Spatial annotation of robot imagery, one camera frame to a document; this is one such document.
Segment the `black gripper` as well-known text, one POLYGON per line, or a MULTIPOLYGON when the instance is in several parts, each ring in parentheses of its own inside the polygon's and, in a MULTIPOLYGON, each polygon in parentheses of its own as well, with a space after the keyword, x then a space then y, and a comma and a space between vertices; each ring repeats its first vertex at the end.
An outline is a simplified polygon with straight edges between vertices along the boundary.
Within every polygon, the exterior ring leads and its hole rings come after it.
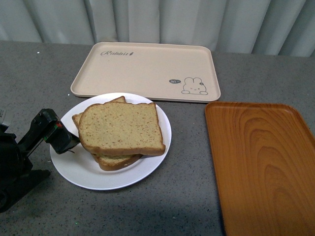
POLYGON ((17 143, 16 135, 0 129, 0 212, 10 209, 20 199, 50 176, 49 170, 32 170, 28 160, 42 142, 63 154, 80 143, 52 109, 42 109, 31 122, 26 135, 17 143))

